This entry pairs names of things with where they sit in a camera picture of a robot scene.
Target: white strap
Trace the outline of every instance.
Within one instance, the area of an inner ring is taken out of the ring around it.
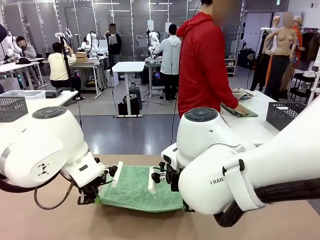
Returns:
[[[260,201],[251,183],[242,175],[245,169],[244,161],[239,159],[227,163],[222,173],[232,195],[242,211],[263,208],[265,203]]]

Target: white hoodie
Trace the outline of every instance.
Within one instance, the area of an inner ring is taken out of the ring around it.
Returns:
[[[181,40],[171,35],[164,39],[159,46],[154,50],[155,54],[163,51],[162,64],[160,72],[167,75],[179,74],[179,57],[180,57]]]

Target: red jacket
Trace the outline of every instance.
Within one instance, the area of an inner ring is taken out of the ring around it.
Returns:
[[[180,118],[193,108],[220,112],[220,104],[235,109],[225,64],[225,40],[210,15],[200,12],[178,29],[180,54],[178,110]]]

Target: logo on robot arm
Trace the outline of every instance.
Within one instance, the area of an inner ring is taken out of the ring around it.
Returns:
[[[222,183],[222,182],[224,182],[223,177],[219,177],[217,179],[213,179],[212,181],[210,181],[211,185]]]

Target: gray joint cap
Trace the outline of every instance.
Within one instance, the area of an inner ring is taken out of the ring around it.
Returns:
[[[217,110],[209,107],[198,107],[189,110],[184,114],[185,118],[192,122],[208,122],[219,116]]]
[[[35,119],[52,119],[64,114],[67,110],[56,106],[39,109],[32,114]]]

